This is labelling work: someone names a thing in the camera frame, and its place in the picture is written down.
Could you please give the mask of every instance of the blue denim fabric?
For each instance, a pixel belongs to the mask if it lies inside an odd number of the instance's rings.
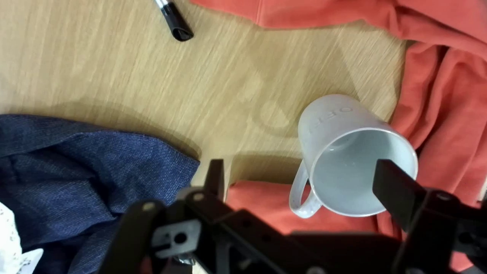
[[[0,115],[0,200],[37,272],[96,272],[136,200],[175,200],[198,161],[142,134],[49,117]]]

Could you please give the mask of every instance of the mug handle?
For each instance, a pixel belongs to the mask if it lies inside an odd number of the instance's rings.
[[[308,194],[306,200],[302,204],[302,196],[303,196],[308,178],[309,176],[308,176],[308,172],[305,167],[305,161],[302,161],[299,172],[294,176],[294,181],[291,185],[290,207],[297,216],[300,216],[303,219],[314,216],[322,208],[322,202],[315,196],[314,190]]]

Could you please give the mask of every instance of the wooden floor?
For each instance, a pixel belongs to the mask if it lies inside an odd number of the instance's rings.
[[[153,134],[227,181],[291,181],[297,118],[347,92],[382,118],[395,109],[405,42],[363,22],[262,30],[177,1],[195,38],[175,41],[151,0],[0,0],[0,112]]]

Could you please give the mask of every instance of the orange cloth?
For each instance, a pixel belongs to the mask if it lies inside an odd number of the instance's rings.
[[[487,1],[484,0],[194,0],[262,27],[323,27],[366,21],[413,39],[392,124],[419,149],[419,181],[475,204],[487,175]],[[384,213],[349,219],[323,210],[302,220],[288,210],[290,185],[239,182],[229,202],[277,229],[378,229],[401,237]],[[466,258],[455,255],[457,269]]]

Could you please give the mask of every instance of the black marker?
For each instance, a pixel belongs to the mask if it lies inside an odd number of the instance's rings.
[[[171,3],[169,0],[156,0],[156,3],[162,9],[174,38],[177,38],[178,41],[188,41],[194,38],[194,32],[189,28],[188,22],[174,3]]]

